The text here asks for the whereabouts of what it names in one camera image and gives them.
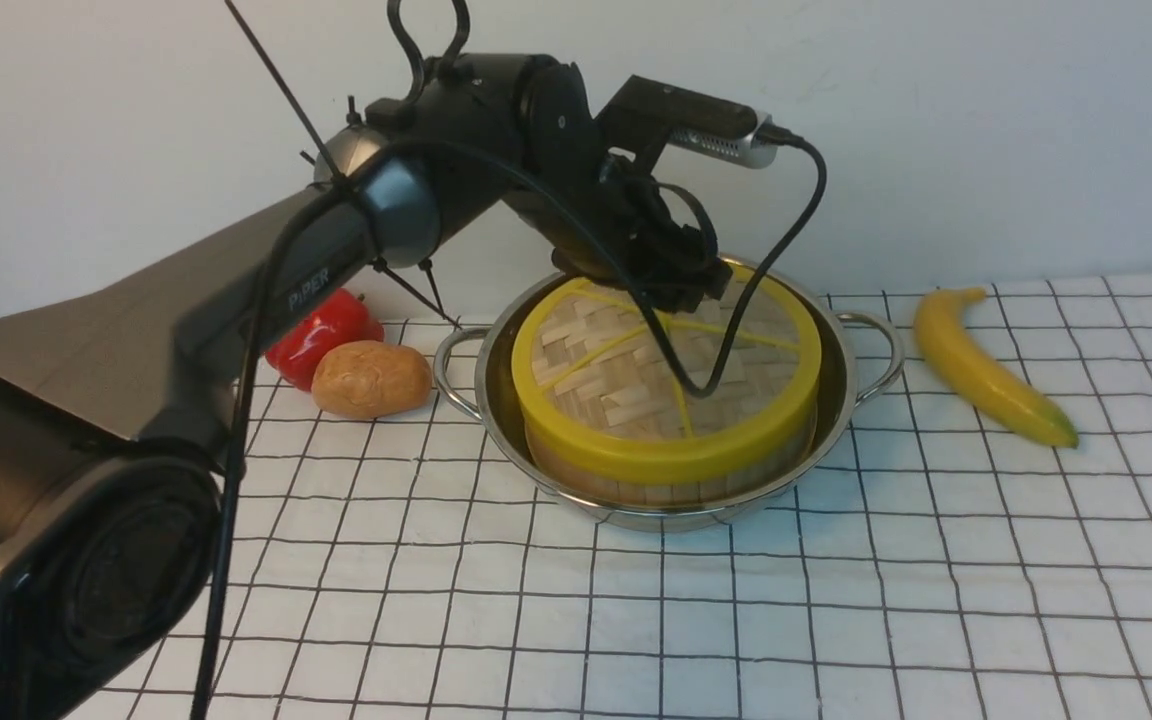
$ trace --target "wall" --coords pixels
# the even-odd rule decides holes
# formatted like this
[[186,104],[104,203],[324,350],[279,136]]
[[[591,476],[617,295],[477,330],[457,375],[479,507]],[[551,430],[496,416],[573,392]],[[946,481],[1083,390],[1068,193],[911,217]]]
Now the wall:
[[[1132,0],[471,0],[469,50],[579,61],[771,111],[823,147],[827,200],[781,270],[818,290],[1152,270],[1152,5]],[[324,132],[344,96],[402,94],[370,0],[241,0]],[[407,0],[426,53],[445,0]],[[306,182],[308,146],[219,0],[0,0],[0,314],[78,293]],[[723,250],[759,255],[810,164],[670,152]],[[548,247],[493,210],[435,264],[449,306],[499,309]],[[417,311],[358,279],[387,313]]]

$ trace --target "yellow rim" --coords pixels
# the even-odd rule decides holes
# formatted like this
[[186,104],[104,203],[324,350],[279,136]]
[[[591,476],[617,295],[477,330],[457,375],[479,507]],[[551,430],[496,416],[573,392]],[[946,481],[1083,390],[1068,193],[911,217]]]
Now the yellow rim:
[[[741,281],[748,282],[753,274],[751,270],[740,265],[733,265],[732,270]],[[820,377],[820,336],[812,313],[803,302],[772,278],[764,278],[759,282],[759,291],[767,293],[790,316],[799,338],[796,347],[799,364],[780,395],[753,418],[705,437],[687,437],[664,442],[632,441],[604,434],[568,418],[550,403],[544,396],[544,388],[536,382],[531,370],[531,348],[541,323],[553,313],[559,302],[573,293],[586,295],[589,291],[585,288],[589,286],[586,279],[573,279],[550,293],[522,323],[513,346],[513,382],[517,388],[526,427],[535,434],[536,441],[544,442],[561,460],[589,470],[590,473],[620,482],[653,486],[698,483],[748,468],[750,462],[770,455],[805,427]],[[599,296],[599,300],[621,304],[614,297]],[[673,323],[669,323],[668,316],[662,316],[662,319],[668,331]],[[698,324],[677,323],[677,326],[703,329],[695,327]],[[763,340],[745,333],[741,336],[753,342]],[[783,347],[785,341],[778,340],[774,344]],[[687,418],[684,392],[681,387],[676,387],[675,397]]]

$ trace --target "yellow banana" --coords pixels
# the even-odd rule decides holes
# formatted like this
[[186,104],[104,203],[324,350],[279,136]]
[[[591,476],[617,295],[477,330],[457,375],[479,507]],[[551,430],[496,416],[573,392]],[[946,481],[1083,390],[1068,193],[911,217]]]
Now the yellow banana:
[[914,341],[932,372],[1002,427],[1053,447],[1078,447],[1069,416],[1040,392],[988,356],[963,327],[968,305],[986,298],[984,288],[938,290],[919,302]]

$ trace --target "bamboo steamer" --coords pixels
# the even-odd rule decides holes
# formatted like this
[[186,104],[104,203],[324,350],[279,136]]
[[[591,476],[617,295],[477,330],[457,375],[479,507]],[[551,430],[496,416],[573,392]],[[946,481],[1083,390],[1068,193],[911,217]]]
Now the bamboo steamer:
[[[692,382],[708,380],[749,281],[733,265],[721,300],[659,314]],[[820,336],[780,283],[758,283],[722,382],[691,397],[624,291],[571,279],[518,329],[511,373],[539,469],[596,497],[636,505],[705,502],[776,478],[814,429]]]

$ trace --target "red bell pepper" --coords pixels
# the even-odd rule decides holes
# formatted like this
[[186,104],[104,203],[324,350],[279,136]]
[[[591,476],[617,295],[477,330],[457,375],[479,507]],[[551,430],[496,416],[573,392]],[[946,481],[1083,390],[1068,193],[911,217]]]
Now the red bell pepper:
[[314,371],[334,347],[361,340],[385,341],[385,327],[362,300],[338,290],[265,353],[265,361],[287,382],[303,392],[314,384]]

